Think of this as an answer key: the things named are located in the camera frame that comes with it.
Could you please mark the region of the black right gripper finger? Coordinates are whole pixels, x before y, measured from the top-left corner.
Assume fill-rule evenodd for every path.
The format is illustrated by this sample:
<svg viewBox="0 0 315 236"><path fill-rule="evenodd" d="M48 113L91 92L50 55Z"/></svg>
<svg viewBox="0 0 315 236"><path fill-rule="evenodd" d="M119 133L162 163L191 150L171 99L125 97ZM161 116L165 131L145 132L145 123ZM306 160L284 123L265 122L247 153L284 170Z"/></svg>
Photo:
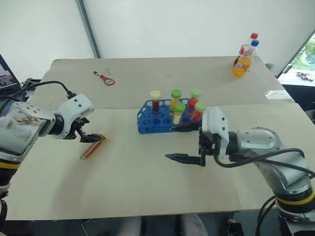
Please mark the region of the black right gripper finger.
<svg viewBox="0 0 315 236"><path fill-rule="evenodd" d="M205 157L202 157L202 156L190 156L188 154L183 154L183 153L165 154L164 156L182 164L191 164L191 165L197 165L201 167L206 166Z"/></svg>
<svg viewBox="0 0 315 236"><path fill-rule="evenodd" d="M202 126L201 122L189 122L173 125L170 130L174 132L191 132L197 131Z"/></svg>

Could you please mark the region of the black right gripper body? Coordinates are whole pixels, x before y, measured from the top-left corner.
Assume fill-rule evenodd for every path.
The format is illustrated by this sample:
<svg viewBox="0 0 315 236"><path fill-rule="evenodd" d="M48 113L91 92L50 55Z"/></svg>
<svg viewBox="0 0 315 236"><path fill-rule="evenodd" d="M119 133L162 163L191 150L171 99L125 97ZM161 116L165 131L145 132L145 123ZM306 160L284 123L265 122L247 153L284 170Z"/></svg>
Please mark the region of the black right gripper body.
<svg viewBox="0 0 315 236"><path fill-rule="evenodd" d="M206 155L218 157L220 153L220 136L218 134L208 133L207 136L201 128L199 128L199 147L200 166L206 166Z"/></svg>

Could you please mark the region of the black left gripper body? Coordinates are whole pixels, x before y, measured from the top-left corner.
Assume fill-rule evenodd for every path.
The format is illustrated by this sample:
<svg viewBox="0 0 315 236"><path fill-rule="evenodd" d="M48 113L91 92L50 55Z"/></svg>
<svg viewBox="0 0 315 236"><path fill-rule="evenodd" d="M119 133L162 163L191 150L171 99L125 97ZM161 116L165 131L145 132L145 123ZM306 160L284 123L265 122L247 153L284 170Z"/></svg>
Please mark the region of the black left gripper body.
<svg viewBox="0 0 315 236"><path fill-rule="evenodd" d="M76 138L75 132L77 132L80 135L81 139L87 139L88 135L83 130L83 126L89 122L90 121L87 118L76 118L71 125L69 131L69 138L75 139Z"/></svg>

